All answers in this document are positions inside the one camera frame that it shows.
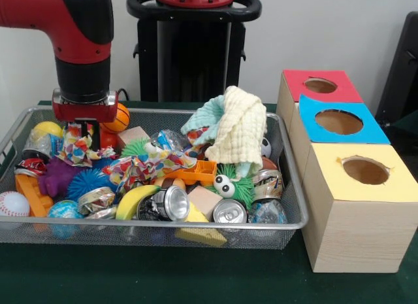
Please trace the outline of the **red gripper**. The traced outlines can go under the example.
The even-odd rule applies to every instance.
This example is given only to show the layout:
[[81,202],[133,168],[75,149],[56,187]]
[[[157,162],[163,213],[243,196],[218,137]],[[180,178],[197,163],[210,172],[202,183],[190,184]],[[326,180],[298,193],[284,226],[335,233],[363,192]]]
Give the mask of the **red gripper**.
[[91,149],[100,149],[99,123],[113,122],[118,111],[118,93],[111,91],[102,101],[96,103],[73,103],[64,98],[61,90],[56,88],[52,95],[52,107],[56,118],[64,122],[81,121],[81,138],[89,146],[89,132],[87,120],[91,121],[93,133],[91,134]]

